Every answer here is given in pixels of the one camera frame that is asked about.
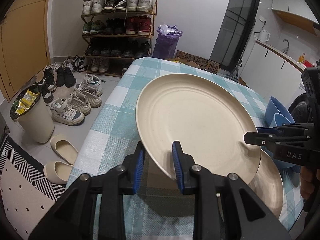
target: kitchen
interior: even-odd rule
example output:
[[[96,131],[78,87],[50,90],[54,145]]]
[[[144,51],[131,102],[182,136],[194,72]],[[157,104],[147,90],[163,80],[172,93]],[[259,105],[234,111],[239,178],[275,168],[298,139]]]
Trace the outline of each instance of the kitchen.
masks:
[[[288,108],[305,92],[305,65],[320,61],[319,29],[304,0],[260,0],[239,77],[266,102],[274,96]]]

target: wooden countertop edge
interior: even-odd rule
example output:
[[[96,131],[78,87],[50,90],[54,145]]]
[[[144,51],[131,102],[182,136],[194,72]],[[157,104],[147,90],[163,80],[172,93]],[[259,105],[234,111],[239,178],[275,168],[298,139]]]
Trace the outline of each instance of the wooden countertop edge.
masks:
[[[292,66],[294,66],[296,69],[298,69],[301,73],[303,72],[303,70],[297,66],[296,63],[292,62],[290,59],[286,58],[285,56],[283,56],[281,53],[279,53],[276,49],[272,48],[271,46],[268,46],[260,41],[256,41],[256,43],[258,43],[259,45],[265,47],[266,49],[271,50],[273,53],[277,54],[278,56],[280,56],[281,58],[283,58],[286,62],[290,63]]]

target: upper cabinet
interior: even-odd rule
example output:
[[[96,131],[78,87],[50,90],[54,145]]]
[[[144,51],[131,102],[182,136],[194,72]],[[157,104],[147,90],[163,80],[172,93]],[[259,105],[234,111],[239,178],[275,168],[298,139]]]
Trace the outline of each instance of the upper cabinet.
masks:
[[[272,9],[289,12],[318,23],[316,17],[304,0],[273,0]]]

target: white kettle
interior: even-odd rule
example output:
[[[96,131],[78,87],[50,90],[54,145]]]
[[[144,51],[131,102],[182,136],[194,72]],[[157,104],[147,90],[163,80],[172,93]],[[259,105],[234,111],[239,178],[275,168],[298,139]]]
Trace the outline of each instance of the white kettle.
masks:
[[[268,33],[265,29],[261,29],[258,40],[262,42],[269,41],[270,39],[270,33]]]

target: hand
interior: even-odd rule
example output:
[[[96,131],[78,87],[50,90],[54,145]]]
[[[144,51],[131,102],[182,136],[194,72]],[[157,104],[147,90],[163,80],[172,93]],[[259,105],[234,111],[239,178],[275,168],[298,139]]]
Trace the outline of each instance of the hand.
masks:
[[[304,199],[308,199],[310,198],[310,195],[315,190],[315,186],[312,184],[312,180],[313,180],[312,171],[308,170],[306,167],[301,167],[300,179],[301,179],[301,188],[300,188],[301,197],[303,197]],[[320,180],[320,169],[317,170],[317,179]]]

